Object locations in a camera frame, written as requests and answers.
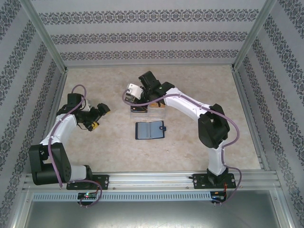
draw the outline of yellow component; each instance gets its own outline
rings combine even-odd
[[[98,127],[98,123],[97,122],[92,123],[92,127],[93,127],[93,130],[95,130]]]

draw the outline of patterned wallpaper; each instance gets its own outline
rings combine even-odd
[[[42,140],[61,73],[17,0],[0,1],[0,228],[14,212],[28,150]]]
[[[304,227],[303,15],[301,1],[279,0],[238,69],[296,227]]]
[[[34,0],[65,64],[227,63],[265,0]]]

